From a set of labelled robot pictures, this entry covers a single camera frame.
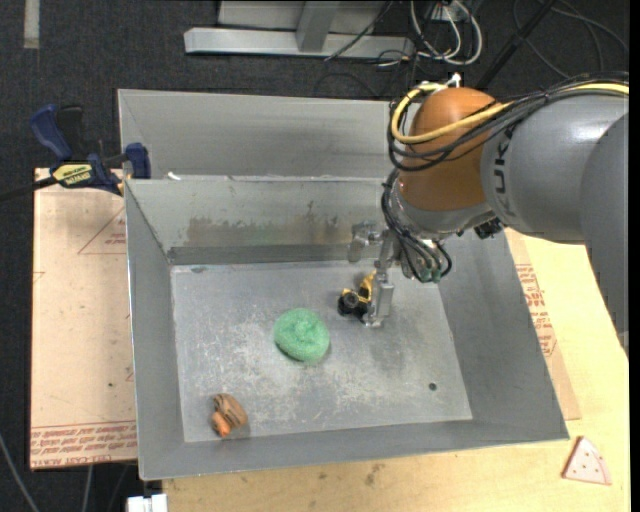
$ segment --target cardboard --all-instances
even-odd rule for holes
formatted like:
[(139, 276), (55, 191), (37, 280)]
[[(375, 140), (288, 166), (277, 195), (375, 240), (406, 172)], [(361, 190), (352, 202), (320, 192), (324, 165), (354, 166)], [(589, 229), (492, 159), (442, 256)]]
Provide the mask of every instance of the cardboard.
[(34, 197), (30, 466), (135, 460), (123, 199)]

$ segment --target green sponge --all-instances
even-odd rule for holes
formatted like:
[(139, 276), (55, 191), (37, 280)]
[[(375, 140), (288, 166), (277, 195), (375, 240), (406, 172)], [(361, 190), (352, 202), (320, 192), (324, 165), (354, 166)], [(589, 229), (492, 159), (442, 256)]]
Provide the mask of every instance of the green sponge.
[(329, 348), (329, 331), (313, 311), (298, 308), (284, 313), (273, 327), (276, 345), (290, 357), (313, 363)]

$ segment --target blue clamp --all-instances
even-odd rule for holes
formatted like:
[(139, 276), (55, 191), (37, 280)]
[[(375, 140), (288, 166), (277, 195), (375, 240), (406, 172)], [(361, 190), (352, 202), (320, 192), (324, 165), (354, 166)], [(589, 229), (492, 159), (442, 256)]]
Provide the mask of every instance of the blue clamp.
[[(122, 180), (111, 172), (96, 153), (90, 153), (81, 161), (72, 160), (74, 152), (60, 130), (57, 114), (58, 108), (55, 105), (46, 105), (29, 120), (31, 130), (40, 144), (51, 149), (56, 155), (56, 163), (49, 169), (51, 177), (65, 188), (90, 187), (121, 195)], [(126, 160), (131, 162), (133, 168), (132, 175), (126, 178), (151, 178), (149, 155), (142, 144), (129, 144), (122, 155), (105, 162), (121, 163)]]

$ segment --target gray metal tray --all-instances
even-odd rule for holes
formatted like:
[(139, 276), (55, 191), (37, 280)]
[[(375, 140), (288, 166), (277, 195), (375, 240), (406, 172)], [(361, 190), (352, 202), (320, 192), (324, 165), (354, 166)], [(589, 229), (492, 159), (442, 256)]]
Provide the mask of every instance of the gray metal tray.
[[(447, 242), (438, 286), (392, 272), (393, 313), (336, 310), (372, 269), (351, 227), (381, 222), (378, 179), (129, 181), (126, 214), (140, 474), (160, 479), (567, 436), (503, 236)], [(316, 365), (277, 350), (293, 307), (331, 335)], [(215, 393), (249, 426), (220, 440)]]

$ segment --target dark gray carpet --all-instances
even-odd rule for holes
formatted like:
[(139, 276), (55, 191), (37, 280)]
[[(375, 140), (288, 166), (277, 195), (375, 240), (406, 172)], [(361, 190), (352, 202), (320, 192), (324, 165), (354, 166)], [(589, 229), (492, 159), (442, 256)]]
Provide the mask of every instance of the dark gray carpet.
[[(421, 8), (424, 2), (417, 4)], [(520, 0), (520, 19), (526, 21), (539, 5), (536, 0)], [(561, 0), (556, 5), (569, 9)], [(629, 0), (572, 0), (571, 5), (629, 44)], [(512, 7), (513, 0), (481, 3), (478, 18), (487, 45), (482, 57), (463, 70), (466, 85), (473, 86), (479, 80), (514, 32)], [(376, 31), (405, 33), (407, 8), (408, 2), (396, 2)], [(348, 59), (324, 63), (309, 58), (185, 56), (183, 33), (192, 26), (213, 23), (215, 11), (214, 2), (197, 1), (42, 1), (40, 50), (25, 50), (24, 0), (0, 2), (0, 193), (28, 185), (34, 167), (53, 162), (28, 126), (30, 115), (47, 103), (82, 105), (86, 138), (101, 140), (110, 155), (119, 146), (118, 88), (391, 98), (410, 82), (440, 80), (454, 71), (433, 62), (394, 74)], [(598, 28), (594, 30), (602, 47), (604, 69), (628, 70), (628, 55), (616, 40)], [(568, 74), (599, 69), (592, 36), (575, 18), (549, 14), (531, 41)], [(333, 75), (320, 81), (327, 73)], [(490, 84), (489, 92), (498, 96), (524, 93), (560, 79), (523, 45)], [(32, 225), (30, 196), (0, 203), (0, 433), (42, 511), (79, 511), (86, 468), (31, 473), (26, 462)], [(122, 474), (119, 465), (96, 466), (89, 510), (106, 509)], [(135, 474), (134, 468), (124, 475), (114, 510), (119, 510), (120, 496), (142, 492)], [(29, 510), (28, 505), (0, 457), (0, 511), (22, 510)]]

